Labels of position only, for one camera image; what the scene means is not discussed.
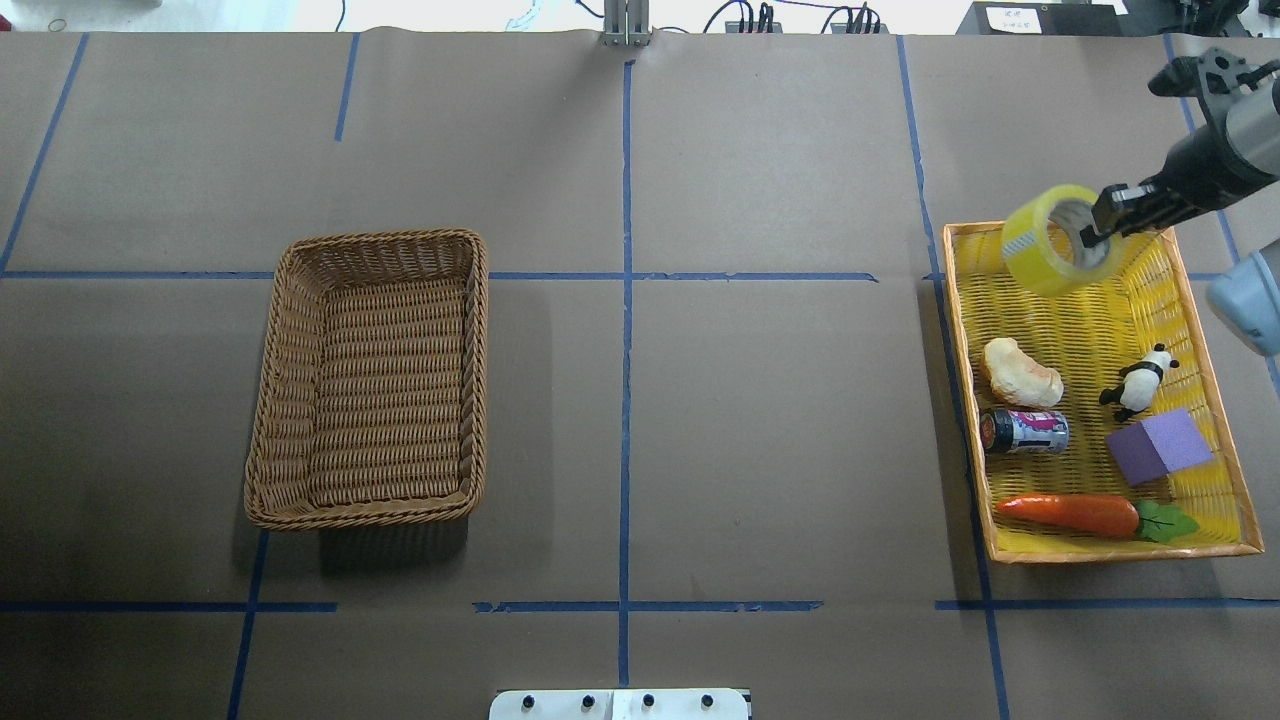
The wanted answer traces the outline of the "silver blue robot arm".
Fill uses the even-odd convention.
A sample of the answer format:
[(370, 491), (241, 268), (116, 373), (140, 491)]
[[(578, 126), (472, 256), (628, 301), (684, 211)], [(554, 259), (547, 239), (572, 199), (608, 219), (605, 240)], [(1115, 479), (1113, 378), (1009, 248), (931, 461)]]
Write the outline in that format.
[[(1175, 56), (1148, 82), (1158, 97), (1193, 97), (1202, 126), (1170, 147), (1158, 172), (1135, 186), (1103, 187), (1079, 232), (1100, 258), (1114, 236), (1164, 231), (1224, 210), (1277, 183), (1277, 60), (1251, 64), (1219, 47)], [(1279, 243), (1271, 241), (1212, 281), (1210, 307), (1253, 352), (1279, 351)]]

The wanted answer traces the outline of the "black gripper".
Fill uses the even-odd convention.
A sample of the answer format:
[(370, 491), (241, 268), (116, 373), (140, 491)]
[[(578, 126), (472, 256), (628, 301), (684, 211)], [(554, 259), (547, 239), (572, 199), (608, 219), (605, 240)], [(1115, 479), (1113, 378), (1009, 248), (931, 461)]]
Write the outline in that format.
[[(1263, 172), (1240, 158), (1216, 128), (1199, 128), (1176, 143), (1147, 184), (1111, 184), (1100, 191), (1091, 220), (1079, 231), (1087, 249), (1112, 236), (1162, 231), (1161, 215), (1203, 215), (1263, 188)], [(1142, 208), (1155, 187), (1152, 208)]]

